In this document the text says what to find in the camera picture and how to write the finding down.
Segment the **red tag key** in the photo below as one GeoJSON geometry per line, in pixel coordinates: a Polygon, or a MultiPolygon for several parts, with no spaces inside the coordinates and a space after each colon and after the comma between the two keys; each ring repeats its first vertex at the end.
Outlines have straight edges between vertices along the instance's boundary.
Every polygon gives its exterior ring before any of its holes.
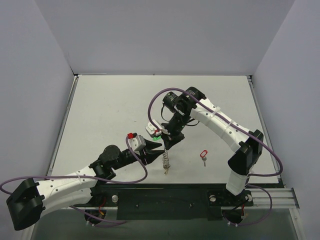
{"type": "Polygon", "coordinates": [[[204,149],[199,155],[201,160],[202,160],[202,162],[203,162],[203,166],[204,167],[206,167],[207,154],[208,154],[208,151],[206,149],[204,149]]]}

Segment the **large keyring blue handle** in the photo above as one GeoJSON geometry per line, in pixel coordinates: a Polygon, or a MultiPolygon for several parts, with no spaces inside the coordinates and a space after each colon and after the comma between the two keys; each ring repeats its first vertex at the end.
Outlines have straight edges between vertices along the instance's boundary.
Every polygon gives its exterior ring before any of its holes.
{"type": "Polygon", "coordinates": [[[162,167],[164,169],[164,174],[167,175],[171,167],[169,153],[167,149],[165,149],[164,153],[162,154],[162,167]]]}

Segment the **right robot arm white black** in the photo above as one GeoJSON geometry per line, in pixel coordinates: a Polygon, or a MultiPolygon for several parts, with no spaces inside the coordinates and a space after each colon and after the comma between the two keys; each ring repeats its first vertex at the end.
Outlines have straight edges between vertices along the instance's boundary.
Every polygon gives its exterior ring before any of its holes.
{"type": "Polygon", "coordinates": [[[169,150],[185,138],[182,130],[192,119],[199,121],[217,134],[234,152],[227,162],[230,176],[226,183],[226,190],[223,192],[224,201],[234,205],[241,199],[241,193],[250,179],[249,174],[262,154],[264,135],[258,129],[251,131],[245,128],[245,133],[259,140],[255,141],[239,131],[241,126],[222,113],[220,108],[214,106],[197,88],[189,87],[186,91],[199,103],[185,93],[176,95],[172,91],[168,92],[162,100],[163,106],[173,113],[167,123],[161,124],[164,128],[162,139],[165,148],[169,150]]]}

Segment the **green tag key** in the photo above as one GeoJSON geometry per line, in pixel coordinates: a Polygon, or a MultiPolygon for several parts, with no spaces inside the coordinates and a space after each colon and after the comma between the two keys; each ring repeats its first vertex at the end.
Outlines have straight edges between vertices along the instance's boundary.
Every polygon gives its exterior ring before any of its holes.
{"type": "Polygon", "coordinates": [[[159,136],[155,136],[155,137],[153,137],[152,139],[154,140],[154,141],[158,141],[158,140],[160,140],[162,138],[162,136],[161,135],[159,135],[159,136]]]}

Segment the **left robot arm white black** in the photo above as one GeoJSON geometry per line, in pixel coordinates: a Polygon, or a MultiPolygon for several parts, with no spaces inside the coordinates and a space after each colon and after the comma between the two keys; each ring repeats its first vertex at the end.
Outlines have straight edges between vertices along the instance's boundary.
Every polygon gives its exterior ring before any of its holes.
{"type": "Polygon", "coordinates": [[[125,150],[108,145],[93,163],[66,176],[24,177],[6,200],[13,228],[24,230],[61,208],[99,205],[103,193],[95,187],[113,182],[115,170],[134,162],[142,167],[151,164],[164,153],[159,147],[161,143],[146,140],[139,144],[130,140],[125,150]]]}

